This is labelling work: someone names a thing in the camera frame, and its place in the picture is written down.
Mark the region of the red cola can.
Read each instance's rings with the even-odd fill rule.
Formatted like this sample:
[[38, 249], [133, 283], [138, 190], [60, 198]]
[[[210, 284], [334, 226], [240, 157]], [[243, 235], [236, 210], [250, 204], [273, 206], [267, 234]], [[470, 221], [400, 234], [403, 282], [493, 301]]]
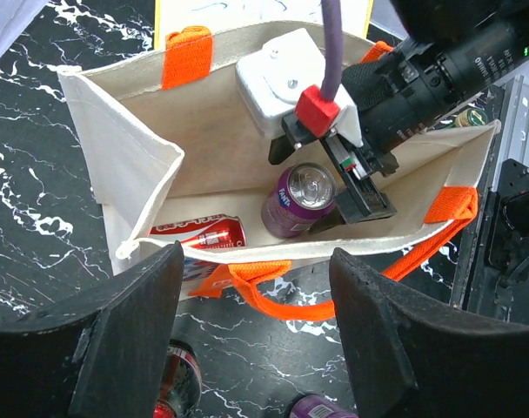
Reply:
[[225, 214], [153, 226], [149, 237], [179, 241], [184, 246], [202, 250], [246, 246], [240, 218]]

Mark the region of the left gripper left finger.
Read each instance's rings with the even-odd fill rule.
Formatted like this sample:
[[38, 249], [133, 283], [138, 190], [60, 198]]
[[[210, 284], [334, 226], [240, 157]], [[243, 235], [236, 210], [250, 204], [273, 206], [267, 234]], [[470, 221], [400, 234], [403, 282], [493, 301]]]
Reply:
[[0, 417], [150, 417], [184, 272], [170, 244], [102, 284], [0, 321]]

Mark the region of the beige canvas bag orange handles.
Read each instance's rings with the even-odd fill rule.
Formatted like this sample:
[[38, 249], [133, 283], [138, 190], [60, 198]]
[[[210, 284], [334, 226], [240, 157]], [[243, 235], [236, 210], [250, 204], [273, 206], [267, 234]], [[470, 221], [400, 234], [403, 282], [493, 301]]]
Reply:
[[419, 134], [395, 151], [399, 167], [374, 182], [396, 206], [383, 220], [338, 226], [295, 239], [272, 236], [260, 208], [284, 170], [267, 160], [235, 77], [239, 59], [270, 51], [276, 37], [316, 24], [277, 21], [217, 34], [193, 26], [167, 46], [58, 78], [102, 207], [113, 273], [123, 273], [159, 248], [151, 228], [226, 214], [240, 218], [246, 244], [186, 248], [184, 296], [219, 297], [235, 287], [263, 314], [280, 320], [328, 320], [334, 306], [280, 305], [258, 290], [290, 269], [331, 257], [336, 248], [364, 256], [402, 251], [385, 269], [402, 280], [477, 216], [477, 187], [499, 121]]

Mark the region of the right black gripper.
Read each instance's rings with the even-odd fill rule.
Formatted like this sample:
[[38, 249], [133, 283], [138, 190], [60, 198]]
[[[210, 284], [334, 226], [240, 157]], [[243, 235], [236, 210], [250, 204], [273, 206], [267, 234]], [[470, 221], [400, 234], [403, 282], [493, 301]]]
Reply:
[[383, 171], [383, 163], [369, 145], [360, 148], [332, 127], [321, 137], [306, 128], [292, 111], [281, 118], [283, 135], [271, 142], [269, 162], [278, 165], [297, 149], [318, 141], [344, 188], [337, 192], [333, 210], [317, 221], [319, 225], [347, 225], [388, 219], [397, 209], [372, 180], [372, 174]]

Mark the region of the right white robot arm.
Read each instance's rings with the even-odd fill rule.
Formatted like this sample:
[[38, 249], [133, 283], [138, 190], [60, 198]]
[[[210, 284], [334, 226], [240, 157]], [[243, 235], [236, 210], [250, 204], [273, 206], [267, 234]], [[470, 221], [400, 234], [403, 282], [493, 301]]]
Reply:
[[398, 169], [394, 149], [529, 59], [529, 1], [396, 1], [393, 8], [407, 38], [343, 67], [339, 9], [325, 3], [324, 81], [301, 93], [283, 118], [284, 135], [271, 142], [277, 165], [319, 141], [344, 182], [313, 233], [394, 215], [372, 181]]

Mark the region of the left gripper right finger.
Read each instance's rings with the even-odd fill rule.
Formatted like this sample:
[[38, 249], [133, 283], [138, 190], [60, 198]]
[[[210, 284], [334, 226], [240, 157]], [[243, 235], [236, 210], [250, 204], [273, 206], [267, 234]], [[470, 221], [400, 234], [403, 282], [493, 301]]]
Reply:
[[329, 279], [361, 417], [529, 417], [529, 326], [450, 307], [336, 249]]

